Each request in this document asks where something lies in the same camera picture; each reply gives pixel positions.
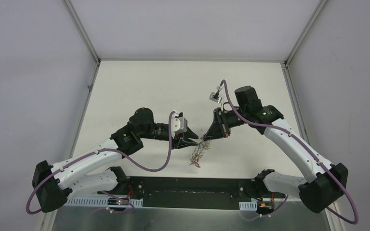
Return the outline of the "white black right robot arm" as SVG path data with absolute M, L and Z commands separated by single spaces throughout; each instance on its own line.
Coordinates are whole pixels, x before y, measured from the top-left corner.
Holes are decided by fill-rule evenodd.
M 348 195 L 345 165 L 335 165 L 317 153 L 295 134 L 278 109 L 262 105 L 253 87 L 238 88 L 235 96 L 238 106 L 231 111 L 214 109 L 213 122 L 203 141 L 227 138 L 231 128 L 248 124 L 277 145 L 302 174 L 297 177 L 265 169 L 253 179 L 253 196 L 287 194 L 299 198 L 310 211 L 320 213 L 343 195 Z

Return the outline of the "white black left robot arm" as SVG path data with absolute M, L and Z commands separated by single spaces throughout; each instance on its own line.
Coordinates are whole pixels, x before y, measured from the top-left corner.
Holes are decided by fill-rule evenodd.
M 148 168 L 130 157 L 143 148 L 142 139 L 168 142 L 168 154 L 161 167 Z M 183 113 L 172 111 L 167 123 L 156 123 L 151 109 L 139 108 L 125 126 L 90 151 L 54 164 L 47 161 L 38 163 L 26 212 L 30 215 L 49 213 L 62 207 L 69 199 L 86 193 L 113 191 L 123 194 L 127 191 L 128 182 L 116 167 L 99 174 L 92 172 L 122 159 L 147 172 L 159 172 L 168 165 L 172 150 L 197 146 L 197 139 L 198 135 L 188 127 Z

